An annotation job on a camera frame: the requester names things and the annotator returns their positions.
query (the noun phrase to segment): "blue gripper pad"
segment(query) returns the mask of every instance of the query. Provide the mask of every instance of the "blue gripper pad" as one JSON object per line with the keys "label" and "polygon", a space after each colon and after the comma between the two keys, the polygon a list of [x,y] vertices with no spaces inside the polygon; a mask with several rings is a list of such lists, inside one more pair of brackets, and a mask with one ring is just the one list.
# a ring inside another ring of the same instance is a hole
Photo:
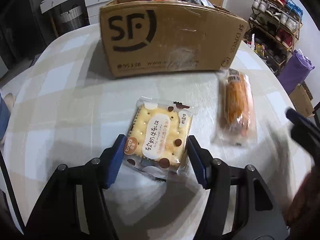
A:
{"label": "blue gripper pad", "polygon": [[203,188],[209,189],[211,183],[211,162],[213,160],[210,152],[202,149],[193,135],[188,137],[187,151],[198,183]]}
{"label": "blue gripper pad", "polygon": [[124,144],[126,140],[125,135],[119,134],[113,146],[105,149],[100,156],[104,167],[105,184],[107,188],[116,181],[124,157]]}

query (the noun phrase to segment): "brand logo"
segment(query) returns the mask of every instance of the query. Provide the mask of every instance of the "brand logo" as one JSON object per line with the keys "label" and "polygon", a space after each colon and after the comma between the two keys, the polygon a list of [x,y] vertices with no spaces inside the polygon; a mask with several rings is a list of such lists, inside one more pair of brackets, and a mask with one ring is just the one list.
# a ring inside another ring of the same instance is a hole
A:
{"label": "brand logo", "polygon": [[[156,29],[157,29],[156,14],[155,14],[154,10],[146,10],[146,12],[147,12],[147,17],[149,18],[149,32],[148,32],[146,39],[140,43],[137,43],[135,45],[128,46],[128,47],[113,46],[114,51],[121,51],[121,52],[135,51],[138,49],[142,49],[143,47],[147,46],[152,41],[153,37],[156,34]],[[135,18],[144,19],[145,14],[133,13],[133,14],[129,14],[126,16],[127,29],[128,29],[127,31],[128,31],[128,39],[129,40],[133,39],[133,32],[134,31],[133,31],[132,20]],[[123,20],[122,16],[112,16],[108,19],[109,28],[111,30],[115,30],[119,33],[118,36],[111,37],[112,41],[120,41],[125,37],[125,30],[122,27],[116,25],[117,21],[122,21],[122,20]],[[134,28],[141,29],[142,24],[136,23],[134,25]]]}

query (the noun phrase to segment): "wall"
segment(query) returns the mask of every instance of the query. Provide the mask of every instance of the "wall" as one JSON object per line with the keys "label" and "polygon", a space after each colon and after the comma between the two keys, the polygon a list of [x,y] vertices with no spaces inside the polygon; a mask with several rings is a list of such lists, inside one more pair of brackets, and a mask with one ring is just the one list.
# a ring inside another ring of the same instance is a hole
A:
{"label": "wall", "polygon": [[[239,15],[243,19],[248,19],[252,13],[251,5],[254,0],[225,0],[225,8],[230,12]],[[313,22],[307,10],[303,7],[299,0],[292,0],[303,10],[303,27],[300,30],[300,39],[295,46],[295,49],[301,49],[307,56],[315,69],[311,71],[305,82],[309,87],[313,100],[312,105],[315,106],[320,101],[320,31]]]}

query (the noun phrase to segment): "purple bag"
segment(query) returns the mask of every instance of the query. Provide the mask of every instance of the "purple bag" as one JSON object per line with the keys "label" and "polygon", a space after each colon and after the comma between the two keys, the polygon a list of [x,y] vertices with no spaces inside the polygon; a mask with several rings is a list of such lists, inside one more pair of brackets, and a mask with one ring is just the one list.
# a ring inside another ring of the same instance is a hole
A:
{"label": "purple bag", "polygon": [[298,84],[304,82],[309,72],[314,68],[310,60],[294,50],[292,57],[277,78],[287,94],[290,95]]}

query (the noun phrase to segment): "blue sneaker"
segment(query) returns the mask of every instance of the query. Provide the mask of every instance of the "blue sneaker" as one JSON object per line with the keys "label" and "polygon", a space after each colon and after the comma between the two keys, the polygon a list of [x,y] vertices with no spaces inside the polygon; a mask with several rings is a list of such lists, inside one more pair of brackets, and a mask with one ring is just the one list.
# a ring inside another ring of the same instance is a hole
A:
{"label": "blue sneaker", "polygon": [[285,7],[292,11],[296,16],[299,17],[300,21],[302,20],[303,11],[299,6],[297,6],[292,0],[287,0]]}

